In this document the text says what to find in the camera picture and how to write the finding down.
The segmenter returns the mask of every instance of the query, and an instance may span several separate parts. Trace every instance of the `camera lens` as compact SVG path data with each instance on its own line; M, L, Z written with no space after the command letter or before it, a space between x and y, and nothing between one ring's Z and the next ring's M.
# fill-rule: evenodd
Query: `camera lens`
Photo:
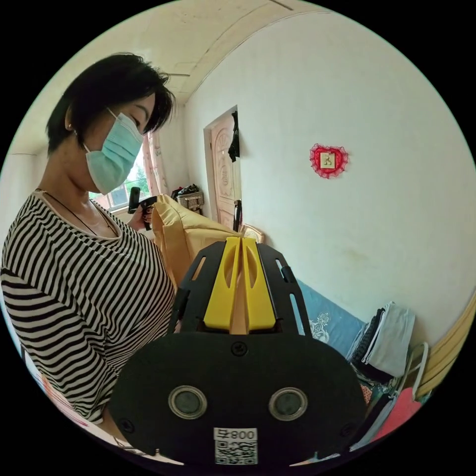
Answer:
M169 407L178 417L192 420L205 413L207 399L198 388L181 385L170 393Z
M269 401L269 411L277 420L292 421L299 418L307 409L305 393L294 387L278 390Z

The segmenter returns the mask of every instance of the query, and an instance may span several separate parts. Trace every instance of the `striped shirt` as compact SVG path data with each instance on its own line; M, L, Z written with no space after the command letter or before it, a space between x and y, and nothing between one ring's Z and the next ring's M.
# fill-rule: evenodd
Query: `striped shirt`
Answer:
M92 423L102 422L121 368L165 335L174 288L159 248L98 207L117 238L89 234L32 193L11 225L0 282L37 369Z

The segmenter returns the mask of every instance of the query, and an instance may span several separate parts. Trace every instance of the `door frame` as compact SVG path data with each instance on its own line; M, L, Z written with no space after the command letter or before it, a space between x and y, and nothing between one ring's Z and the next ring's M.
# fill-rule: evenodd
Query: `door frame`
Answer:
M215 177L213 172L213 151L212 151L212 129L221 122L225 117L230 116L232 113L238 111L238 106L233 106L228 109L226 112L218 116L214 121L209 123L203 129L203 141L205 144L205 168L207 171L207 188L208 188L208 202L210 204L210 214L211 219L218 221L218 205L217 205L217 194L215 188ZM238 169L238 177L240 181L241 188L241 170L239 164L239 158L236 161L235 167Z

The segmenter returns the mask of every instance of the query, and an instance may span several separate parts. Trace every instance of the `pink bag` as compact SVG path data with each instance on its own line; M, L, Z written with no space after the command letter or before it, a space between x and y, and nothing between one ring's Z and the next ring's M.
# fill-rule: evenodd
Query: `pink bag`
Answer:
M412 365L412 362L414 360L415 350L420 346L423 346L421 361L416 367L410 370L410 365ZM421 378L423 376L423 371L425 369L427 357L428 357L428 344L426 342L423 342L422 344L416 346L413 349L412 354L410 355L410 358L408 360L407 371L405 372L405 375L402 377L401 386L402 387L404 386L408 375L415 372L418 369L418 375L416 377L415 383L413 387L406 388L399 392L397 401L392 411L390 412L387 419L385 420L385 423L379 429L378 433L374 436L372 441L378 440L379 438L382 438L383 436L396 430L399 426L407 422L421 408L421 403L417 402L415 398L416 398L417 389L420 385Z

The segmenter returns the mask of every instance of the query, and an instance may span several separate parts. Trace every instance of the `yellow bracket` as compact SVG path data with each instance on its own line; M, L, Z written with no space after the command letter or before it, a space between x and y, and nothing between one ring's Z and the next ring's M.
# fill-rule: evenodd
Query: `yellow bracket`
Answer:
M237 293L240 240L239 237L227 238L215 285L203 320L209 328L230 329Z
M244 275L243 297L248 332L272 329L276 319L253 238L227 238L204 324L208 328L230 330L240 272Z
M276 323L268 285L253 238L243 238L244 295L248 331L272 329Z

